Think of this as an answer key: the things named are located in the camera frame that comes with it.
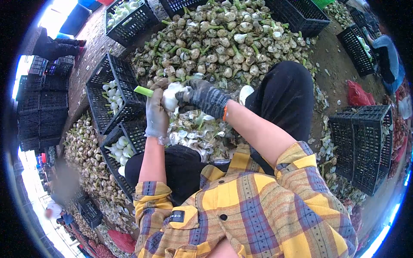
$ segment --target dirt floor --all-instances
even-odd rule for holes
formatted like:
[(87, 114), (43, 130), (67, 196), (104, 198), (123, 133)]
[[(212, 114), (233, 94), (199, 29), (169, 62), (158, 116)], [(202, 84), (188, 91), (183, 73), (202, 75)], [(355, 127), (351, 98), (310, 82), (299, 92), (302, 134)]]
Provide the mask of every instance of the dirt floor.
[[(104, 28), (105, 7), (101, 6), (88, 19), (76, 39), (87, 39), (88, 48), (79, 67), (73, 69), (69, 80), (69, 118), (66, 122), (66, 132), (73, 124), (73, 122), (80, 117), (80, 115), (88, 108), (88, 100), (86, 95), (86, 82), (92, 75), (94, 69), (99, 64), (102, 57), (112, 49), (112, 54), (117, 57), (126, 57), (135, 46), (140, 46), (147, 39), (142, 37), (135, 44), (134, 47), (125, 49), (112, 39), (106, 37)], [(322, 117), (323, 115), (332, 115), (340, 107), (347, 106), (347, 83), (346, 80), (352, 80), (361, 84), (366, 92), (373, 94), (376, 102), (381, 103), (385, 90), (380, 80), (374, 75), (368, 75), (365, 78), (360, 78), (354, 65), (344, 50), (341, 43), (338, 41), (336, 35), (342, 32), (340, 24), (333, 20), (330, 25), (323, 30), (319, 35), (319, 40), (313, 49), (314, 53), (310, 56), (310, 61), (313, 66), (319, 63), (319, 72), (316, 74), (316, 82), (321, 90), (324, 90), (328, 95), (329, 107), (319, 113), (314, 111), (313, 122), (311, 129), (311, 137), (317, 139), (311, 148), (314, 152), (318, 152), (320, 143), (318, 139), (321, 138)], [(364, 226), (359, 232), (359, 238), (363, 238), (372, 227), (375, 225), (382, 214), (382, 211), (390, 200), (393, 189), (399, 177), (400, 171), (404, 168), (404, 162), (400, 163), (397, 175), (391, 179), (386, 180), (379, 188), (378, 192), (373, 198), (368, 197), (365, 201), (365, 209), (363, 211)]]

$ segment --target green crate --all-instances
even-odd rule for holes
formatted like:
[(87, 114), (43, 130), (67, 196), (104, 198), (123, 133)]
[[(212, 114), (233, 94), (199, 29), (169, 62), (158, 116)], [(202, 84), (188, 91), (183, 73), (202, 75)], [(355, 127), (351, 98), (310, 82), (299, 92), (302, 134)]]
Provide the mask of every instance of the green crate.
[(323, 9), (327, 5), (334, 3), (334, 0), (312, 0), (320, 9)]

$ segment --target yellow plaid shirt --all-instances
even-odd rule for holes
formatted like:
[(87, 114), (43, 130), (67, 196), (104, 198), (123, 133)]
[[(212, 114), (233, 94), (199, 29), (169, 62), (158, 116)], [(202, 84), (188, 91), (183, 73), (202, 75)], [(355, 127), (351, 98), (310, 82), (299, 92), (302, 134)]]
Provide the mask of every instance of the yellow plaid shirt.
[(238, 147), (227, 173), (203, 169), (201, 189), (182, 206), (172, 206), (164, 183), (138, 183), (132, 257), (206, 257), (225, 237), (238, 257), (353, 257), (358, 241), (349, 214), (305, 142), (279, 157), (275, 175)]

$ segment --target glove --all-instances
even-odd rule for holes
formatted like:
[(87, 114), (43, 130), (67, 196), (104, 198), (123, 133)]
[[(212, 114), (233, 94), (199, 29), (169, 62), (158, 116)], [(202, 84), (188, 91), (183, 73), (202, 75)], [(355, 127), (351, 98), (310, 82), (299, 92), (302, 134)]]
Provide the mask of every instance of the glove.
[(175, 94), (179, 105), (189, 103), (215, 118), (222, 119), (224, 117), (224, 109), (230, 100), (228, 94), (215, 88), (206, 80), (191, 79), (187, 80), (185, 84), (190, 86), (192, 90)]
[(146, 101), (146, 137), (166, 138), (169, 117), (161, 105), (161, 100), (164, 93), (162, 88), (165, 88), (167, 85), (168, 79), (163, 78), (150, 88), (154, 93), (152, 97), (148, 97)]
[(367, 35), (369, 35), (366, 27), (363, 27), (361, 30), (363, 31), (364, 36), (367, 37)]

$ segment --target orange wristband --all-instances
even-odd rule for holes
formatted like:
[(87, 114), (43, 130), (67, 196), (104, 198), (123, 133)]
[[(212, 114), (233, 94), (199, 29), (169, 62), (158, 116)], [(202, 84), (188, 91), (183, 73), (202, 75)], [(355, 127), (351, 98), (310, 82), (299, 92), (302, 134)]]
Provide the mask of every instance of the orange wristband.
[(222, 121), (225, 121), (226, 116), (227, 116), (227, 106), (224, 107), (224, 117), (222, 118)]

